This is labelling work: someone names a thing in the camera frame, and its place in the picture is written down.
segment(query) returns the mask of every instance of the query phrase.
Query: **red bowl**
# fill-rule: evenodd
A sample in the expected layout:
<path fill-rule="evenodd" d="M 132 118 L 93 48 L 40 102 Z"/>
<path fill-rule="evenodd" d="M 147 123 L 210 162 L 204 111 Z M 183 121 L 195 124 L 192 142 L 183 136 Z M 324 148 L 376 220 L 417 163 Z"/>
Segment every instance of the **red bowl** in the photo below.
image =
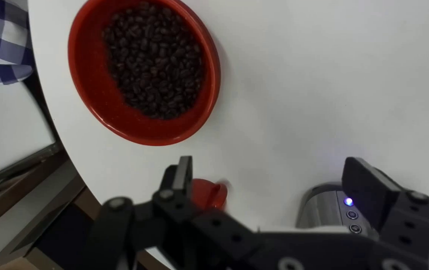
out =
<path fill-rule="evenodd" d="M 69 67 L 76 90 L 94 117 L 117 135 L 145 145 L 168 145 L 193 135 L 208 118 L 219 91 L 220 70 L 214 42 L 201 19 L 180 0 L 150 0 L 178 13 L 202 48 L 204 82 L 192 109 L 172 120 L 154 120 L 130 108 L 108 72 L 103 28 L 114 13 L 142 0 L 88 0 L 69 34 Z"/>

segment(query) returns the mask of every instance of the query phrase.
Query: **blue light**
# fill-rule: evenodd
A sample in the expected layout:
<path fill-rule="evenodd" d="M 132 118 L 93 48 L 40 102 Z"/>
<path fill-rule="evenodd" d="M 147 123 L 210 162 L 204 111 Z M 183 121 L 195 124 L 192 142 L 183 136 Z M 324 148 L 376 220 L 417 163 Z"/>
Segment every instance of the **blue light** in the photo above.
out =
<path fill-rule="evenodd" d="M 354 204 L 352 198 L 345 198 L 345 204 L 346 204 L 346 207 L 352 207 L 352 204 Z"/>

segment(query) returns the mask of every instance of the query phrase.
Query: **white table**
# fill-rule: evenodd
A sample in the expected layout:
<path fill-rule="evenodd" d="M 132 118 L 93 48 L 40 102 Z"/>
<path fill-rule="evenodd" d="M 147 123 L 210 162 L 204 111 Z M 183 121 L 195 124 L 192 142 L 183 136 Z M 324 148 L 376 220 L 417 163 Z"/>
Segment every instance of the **white table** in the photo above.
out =
<path fill-rule="evenodd" d="M 76 169 L 105 201 L 145 201 L 192 154 L 195 175 L 228 180 L 246 225 L 292 226 L 303 192 L 360 156 L 429 193 L 429 1 L 187 0 L 216 39 L 219 102 L 171 147 L 105 129 L 81 102 L 67 34 L 84 0 L 31 0 L 42 87 Z"/>

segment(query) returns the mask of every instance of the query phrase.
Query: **blue checkered fabric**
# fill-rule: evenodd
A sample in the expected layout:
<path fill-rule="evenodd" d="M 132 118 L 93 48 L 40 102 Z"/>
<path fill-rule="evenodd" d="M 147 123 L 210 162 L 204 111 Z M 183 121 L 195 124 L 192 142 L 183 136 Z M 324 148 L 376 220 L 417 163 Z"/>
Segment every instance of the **blue checkered fabric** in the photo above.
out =
<path fill-rule="evenodd" d="M 33 49 L 25 0 L 0 0 L 0 84 L 33 73 Z"/>

